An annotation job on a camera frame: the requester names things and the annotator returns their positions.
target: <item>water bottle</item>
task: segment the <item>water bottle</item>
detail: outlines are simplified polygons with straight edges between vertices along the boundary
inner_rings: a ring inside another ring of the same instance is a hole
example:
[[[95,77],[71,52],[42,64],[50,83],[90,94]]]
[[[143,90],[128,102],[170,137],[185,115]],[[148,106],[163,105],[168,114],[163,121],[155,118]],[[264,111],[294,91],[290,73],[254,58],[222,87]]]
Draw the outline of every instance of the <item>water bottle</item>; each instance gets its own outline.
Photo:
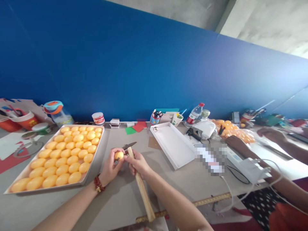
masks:
[[[199,105],[192,110],[187,120],[184,121],[185,127],[192,127],[194,121],[200,116],[203,106],[204,103],[199,103]]]

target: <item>wooden handle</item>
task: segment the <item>wooden handle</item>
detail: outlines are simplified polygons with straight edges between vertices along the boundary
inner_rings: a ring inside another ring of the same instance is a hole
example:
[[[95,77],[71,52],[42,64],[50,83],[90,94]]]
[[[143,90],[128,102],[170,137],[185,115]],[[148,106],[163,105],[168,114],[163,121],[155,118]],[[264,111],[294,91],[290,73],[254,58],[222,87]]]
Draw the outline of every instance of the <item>wooden handle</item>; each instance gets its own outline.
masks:
[[[135,159],[132,148],[129,147],[127,150],[128,150],[129,157]],[[150,202],[149,196],[147,194],[147,191],[145,190],[145,186],[144,186],[142,177],[141,177],[140,173],[137,172],[137,171],[136,171],[136,180],[137,180],[137,184],[138,184],[138,187],[139,187],[139,191],[141,193],[143,204],[145,206],[145,210],[147,212],[148,220],[149,220],[149,222],[152,222],[152,221],[155,220],[155,214],[154,214],[153,208],[151,206],[151,202]]]

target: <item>white tray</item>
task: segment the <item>white tray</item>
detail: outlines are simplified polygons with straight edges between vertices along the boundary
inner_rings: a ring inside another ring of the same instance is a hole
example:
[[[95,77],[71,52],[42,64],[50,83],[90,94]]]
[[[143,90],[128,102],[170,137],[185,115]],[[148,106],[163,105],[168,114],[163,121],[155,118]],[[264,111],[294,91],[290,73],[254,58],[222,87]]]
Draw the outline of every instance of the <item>white tray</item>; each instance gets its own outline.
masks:
[[[91,166],[93,165],[93,162],[95,160],[95,157],[97,156],[97,153],[98,152],[102,152],[100,149],[102,149],[102,147],[100,146],[100,141],[102,140],[102,137],[103,137],[103,134],[104,134],[104,131],[105,131],[105,128],[102,127],[102,126],[97,126],[97,125],[77,125],[77,124],[70,124],[70,125],[63,125],[61,128],[63,127],[82,127],[82,126],[87,126],[87,127],[94,127],[94,128],[101,128],[102,129],[102,136],[100,137],[100,140],[99,140],[99,143],[97,145],[97,149],[96,149],[96,152],[94,153],[94,157],[93,157],[93,160],[91,161],[91,164],[90,164],[90,167],[88,169],[88,171],[86,173],[83,173],[81,175],[81,179],[79,182],[76,182],[76,183],[73,183],[73,184],[65,184],[65,185],[62,185],[62,186],[54,186],[54,187],[51,187],[51,188],[39,188],[39,189],[36,189],[36,190],[30,190],[30,191],[22,191],[22,192],[10,192],[10,188],[12,187],[13,183],[16,182],[17,180],[20,180],[20,179],[23,179],[23,178],[26,178],[29,176],[30,172],[32,171],[32,169],[30,168],[30,164],[33,160],[35,159],[38,159],[38,153],[41,151],[41,150],[44,150],[46,149],[45,148],[45,145],[44,144],[44,147],[42,147],[42,149],[35,155],[35,157],[31,160],[31,162],[25,167],[25,169],[19,174],[19,176],[12,182],[12,184],[7,188],[7,190],[3,193],[3,194],[21,194],[21,193],[29,193],[29,192],[42,192],[42,191],[46,191],[46,190],[50,190],[50,189],[59,189],[59,188],[65,188],[65,187],[71,187],[71,186],[76,186],[76,185],[83,185],[85,182],[86,182],[86,179],[87,179],[87,176],[88,176],[88,173],[91,169]],[[53,137],[50,138],[49,141],[47,141],[46,143],[48,142],[51,142],[54,140],[54,137],[59,135],[61,132],[61,128],[53,135]]]
[[[175,170],[195,158],[194,145],[172,123],[153,125],[150,130]]]

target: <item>beaded bracelet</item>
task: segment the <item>beaded bracelet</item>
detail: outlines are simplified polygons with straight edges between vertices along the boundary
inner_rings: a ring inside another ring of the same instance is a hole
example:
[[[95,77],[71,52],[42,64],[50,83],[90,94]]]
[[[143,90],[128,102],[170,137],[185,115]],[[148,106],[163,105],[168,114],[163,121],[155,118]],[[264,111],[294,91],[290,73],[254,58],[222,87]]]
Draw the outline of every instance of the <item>beaded bracelet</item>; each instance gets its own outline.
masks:
[[[102,186],[102,183],[100,182],[100,180],[99,180],[99,175],[100,174],[98,174],[95,178],[94,178],[94,184],[95,184],[95,188],[96,188],[96,191],[97,191],[97,193],[98,194],[100,194],[101,192],[104,192],[105,191],[105,188],[106,187],[103,187]]]

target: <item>green paper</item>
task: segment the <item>green paper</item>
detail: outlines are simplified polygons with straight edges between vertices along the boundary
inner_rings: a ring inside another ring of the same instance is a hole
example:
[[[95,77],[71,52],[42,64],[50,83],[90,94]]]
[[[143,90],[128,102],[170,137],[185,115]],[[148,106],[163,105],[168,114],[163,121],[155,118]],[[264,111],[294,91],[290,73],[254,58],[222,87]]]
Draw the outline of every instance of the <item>green paper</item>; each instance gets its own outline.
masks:
[[[136,130],[133,129],[133,127],[125,128],[125,130],[126,130],[127,135],[131,135],[131,134],[136,133]]]
[[[162,113],[166,113],[167,111],[180,111],[179,108],[157,108],[156,111],[161,111]]]

